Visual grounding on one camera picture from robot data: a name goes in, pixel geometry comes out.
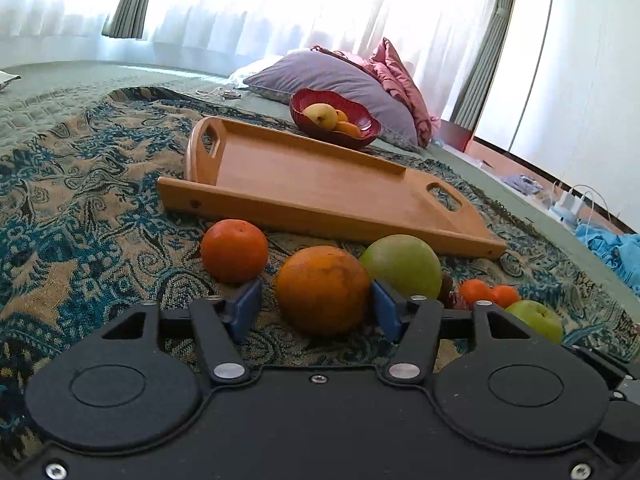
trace white pillow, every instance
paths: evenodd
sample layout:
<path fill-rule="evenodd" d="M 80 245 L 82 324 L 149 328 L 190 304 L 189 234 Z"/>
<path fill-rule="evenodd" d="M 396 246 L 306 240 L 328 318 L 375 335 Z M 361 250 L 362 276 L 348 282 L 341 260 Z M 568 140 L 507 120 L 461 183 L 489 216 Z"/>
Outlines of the white pillow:
<path fill-rule="evenodd" d="M 7 72 L 3 72 L 2 70 L 0 70 L 0 90 L 7 86 L 11 81 L 15 81 L 16 79 L 20 79 L 20 76 L 8 74 Z"/>
<path fill-rule="evenodd" d="M 256 75 L 258 72 L 262 72 L 265 68 L 277 63 L 282 59 L 282 56 L 267 56 L 253 63 L 249 63 L 247 66 L 242 66 L 238 70 L 229 76 L 228 81 L 233 84 L 234 88 L 246 88 L 243 83 L 244 79 Z"/>

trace small orange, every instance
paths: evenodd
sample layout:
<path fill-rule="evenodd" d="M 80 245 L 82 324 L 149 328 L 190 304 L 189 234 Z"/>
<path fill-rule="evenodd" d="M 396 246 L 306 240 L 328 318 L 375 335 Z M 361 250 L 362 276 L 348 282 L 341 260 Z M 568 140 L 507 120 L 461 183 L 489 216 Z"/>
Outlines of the small orange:
<path fill-rule="evenodd" d="M 202 237 L 202 266 L 220 283 L 237 284 L 257 277 L 267 264 L 267 238 L 255 225 L 227 219 L 213 224 Z"/>
<path fill-rule="evenodd" d="M 344 113 L 342 110 L 338 110 L 338 108 L 336 108 L 335 112 L 338 114 L 338 121 L 345 121 L 345 122 L 349 121 L 347 114 Z"/>
<path fill-rule="evenodd" d="M 362 136 L 362 132 L 359 127 L 353 123 L 348 123 L 347 121 L 338 121 L 334 130 L 347 134 L 350 137 L 355 137 L 356 139 L 359 139 Z"/>
<path fill-rule="evenodd" d="M 274 291 L 282 317 L 292 326 L 309 335 L 332 336 L 362 323 L 370 286 L 354 256 L 338 247 L 315 246 L 284 262 Z"/>
<path fill-rule="evenodd" d="M 493 301 L 491 288 L 482 280 L 466 280 L 458 292 L 469 305 L 481 300 Z"/>
<path fill-rule="evenodd" d="M 491 289 L 491 294 L 493 296 L 492 301 L 502 308 L 507 308 L 522 299 L 518 291 L 509 285 L 494 286 L 494 288 Z"/>

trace fruit bowl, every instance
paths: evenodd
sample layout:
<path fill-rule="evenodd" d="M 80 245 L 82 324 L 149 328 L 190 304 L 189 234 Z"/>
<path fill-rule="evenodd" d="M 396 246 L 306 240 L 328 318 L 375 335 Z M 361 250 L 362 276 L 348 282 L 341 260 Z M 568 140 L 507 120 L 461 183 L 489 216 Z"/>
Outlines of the fruit bowl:
<path fill-rule="evenodd" d="M 362 136 L 358 138 L 351 137 L 342 132 L 330 132 L 317 126 L 302 113 L 306 107 L 316 103 L 326 103 L 338 110 L 342 110 L 347 115 L 349 122 L 359 127 Z M 291 98 L 289 110 L 291 111 L 293 122 L 304 134 L 313 139 L 337 144 L 344 148 L 361 150 L 371 144 L 380 133 L 380 123 L 371 117 L 371 114 L 364 106 L 354 101 L 349 101 L 335 92 L 303 88 Z"/>

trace pink blanket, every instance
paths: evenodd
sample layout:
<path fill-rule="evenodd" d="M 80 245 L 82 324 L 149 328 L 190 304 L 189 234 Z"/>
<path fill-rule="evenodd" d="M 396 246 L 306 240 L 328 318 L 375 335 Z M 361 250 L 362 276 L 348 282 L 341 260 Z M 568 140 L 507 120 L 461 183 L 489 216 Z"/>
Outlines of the pink blanket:
<path fill-rule="evenodd" d="M 414 118 L 418 144 L 426 146 L 429 143 L 435 131 L 440 127 L 440 118 L 431 115 L 427 110 L 422 94 L 414 84 L 409 71 L 402 64 L 398 52 L 387 38 L 382 38 L 373 56 L 369 59 L 362 59 L 355 54 L 339 50 L 332 52 L 317 45 L 313 47 L 313 50 L 340 57 L 377 79 L 382 88 L 394 99 L 409 108 Z"/>

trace patterned blanket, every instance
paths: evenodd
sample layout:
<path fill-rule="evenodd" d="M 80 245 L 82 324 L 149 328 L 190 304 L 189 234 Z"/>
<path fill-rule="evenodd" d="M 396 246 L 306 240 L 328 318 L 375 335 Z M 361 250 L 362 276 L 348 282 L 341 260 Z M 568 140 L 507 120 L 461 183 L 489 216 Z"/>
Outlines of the patterned blanket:
<path fill-rule="evenodd" d="M 158 298 L 162 308 L 180 308 L 193 298 L 231 293 L 200 264 L 198 244 L 210 224 L 168 214 L 156 191 L 160 175 L 181 176 L 190 131 L 205 115 L 299 133 L 284 121 L 166 89 L 129 88 L 0 158 L 0 454 L 6 462 L 39 445 L 22 393 L 52 357 L 139 300 Z M 455 282 L 481 277 L 517 285 L 523 296 L 555 308 L 566 343 L 636 357 L 640 340 L 629 316 L 558 248 L 442 163 L 368 152 L 437 174 L 507 241 L 498 262 L 442 257 Z M 241 346 L 244 359 L 254 369 L 267 363 L 383 365 L 394 346 L 375 327 L 318 341 L 280 321 L 271 287 L 278 268 L 296 250 L 327 240 L 267 236 L 264 306 Z M 329 243 L 356 256 L 364 250 L 344 240 Z M 443 342 L 438 365 L 462 348 L 463 342 Z M 193 341 L 167 341 L 165 350 L 194 361 Z"/>

